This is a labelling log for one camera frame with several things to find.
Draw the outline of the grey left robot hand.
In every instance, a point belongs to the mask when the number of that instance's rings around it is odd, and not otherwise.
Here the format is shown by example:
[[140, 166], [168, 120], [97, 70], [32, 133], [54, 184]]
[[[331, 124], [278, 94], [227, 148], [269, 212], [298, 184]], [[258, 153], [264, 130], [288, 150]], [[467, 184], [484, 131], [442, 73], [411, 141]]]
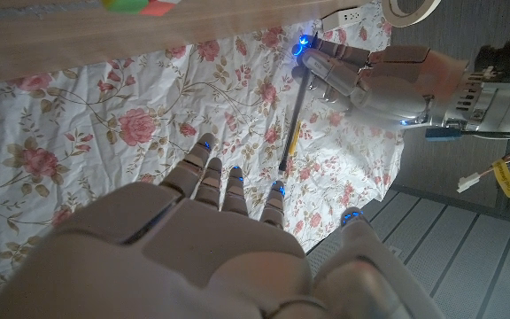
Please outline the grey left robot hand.
[[466, 60], [422, 46], [368, 51], [301, 35], [292, 77], [317, 100], [384, 129], [443, 127], [468, 70]]

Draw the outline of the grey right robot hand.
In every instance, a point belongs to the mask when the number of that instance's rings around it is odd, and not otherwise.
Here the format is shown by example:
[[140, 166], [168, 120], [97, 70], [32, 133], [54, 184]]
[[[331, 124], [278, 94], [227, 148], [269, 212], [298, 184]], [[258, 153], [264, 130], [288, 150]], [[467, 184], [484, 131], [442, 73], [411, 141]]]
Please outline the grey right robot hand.
[[438, 318], [355, 207], [312, 271], [283, 227], [284, 186], [247, 214], [239, 167], [202, 135], [159, 184], [131, 183], [61, 222], [0, 291], [0, 318]]

